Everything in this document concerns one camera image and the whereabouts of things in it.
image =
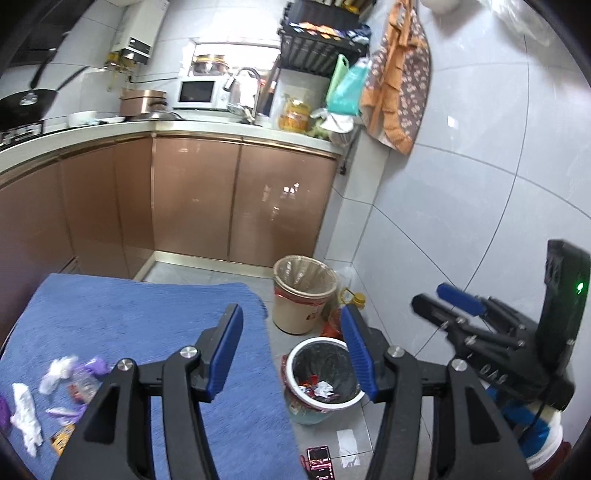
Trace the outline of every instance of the plastic bag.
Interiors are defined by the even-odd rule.
[[[369,57],[357,60],[330,97],[327,110],[339,115],[359,115],[359,100],[369,72]]]
[[[554,31],[524,0],[478,0],[490,9],[507,26],[523,35],[533,38],[545,47],[554,38]]]
[[[56,358],[54,361],[52,361],[51,365],[49,366],[49,370],[45,375],[43,375],[43,378],[41,379],[39,393],[43,395],[49,395],[57,388],[57,384],[60,380],[70,378],[70,375],[72,374],[72,367],[77,360],[78,357],[76,356],[64,356],[59,359]]]

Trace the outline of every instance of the countertop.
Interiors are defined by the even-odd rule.
[[[154,132],[156,134],[158,132],[178,132],[179,134],[193,132],[208,135],[219,134],[221,137],[231,135],[233,137],[241,137],[245,140],[264,140],[284,145],[306,147],[335,155],[342,153],[341,148],[324,140],[254,125],[213,121],[125,122],[121,124],[98,125],[96,127],[72,128],[43,135],[42,137],[34,138],[22,144],[7,148],[0,152],[0,174],[36,157],[61,148],[101,140],[102,138],[142,132]]]

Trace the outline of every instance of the teal plastic bag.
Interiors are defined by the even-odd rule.
[[[369,58],[357,60],[331,95],[326,109],[339,115],[359,115],[359,100],[369,72]]]

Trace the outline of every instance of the gray tile floor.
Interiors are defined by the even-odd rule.
[[[144,281],[194,285],[245,283],[254,293],[260,296],[269,311],[267,332],[277,372],[283,355],[289,353],[293,347],[306,338],[320,334],[320,325],[307,335],[299,336],[288,335],[275,326],[271,319],[274,296],[273,282],[269,278],[247,277],[157,262],[146,275]],[[369,403],[367,398],[364,398],[356,406],[343,412],[337,412],[317,425],[305,426],[292,423],[298,449],[300,453],[305,454],[306,449],[309,447],[328,445],[333,458],[336,480],[363,480],[373,455],[372,445],[375,444],[378,436],[382,411],[383,407],[375,406]],[[351,431],[347,433],[353,434],[357,444],[356,451],[341,451],[337,432],[342,430]],[[417,461],[415,480],[427,478],[425,468],[428,470],[430,449],[431,444],[428,433],[424,426],[421,426],[420,457]]]

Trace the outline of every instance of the black trash bag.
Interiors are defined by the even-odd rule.
[[[315,398],[323,403],[345,403],[353,400],[361,391],[357,382],[349,352],[330,342],[315,342],[300,350],[293,361],[293,374],[298,385],[318,375],[319,382],[327,382],[338,396]]]

